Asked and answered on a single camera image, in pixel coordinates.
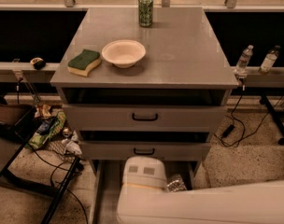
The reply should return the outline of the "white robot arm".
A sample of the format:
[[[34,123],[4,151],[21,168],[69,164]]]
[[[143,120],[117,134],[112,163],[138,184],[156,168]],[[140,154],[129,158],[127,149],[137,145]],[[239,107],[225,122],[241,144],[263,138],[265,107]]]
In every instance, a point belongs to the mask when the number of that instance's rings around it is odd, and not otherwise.
[[[284,224],[284,180],[178,192],[164,164],[135,156],[124,166],[120,224]]]

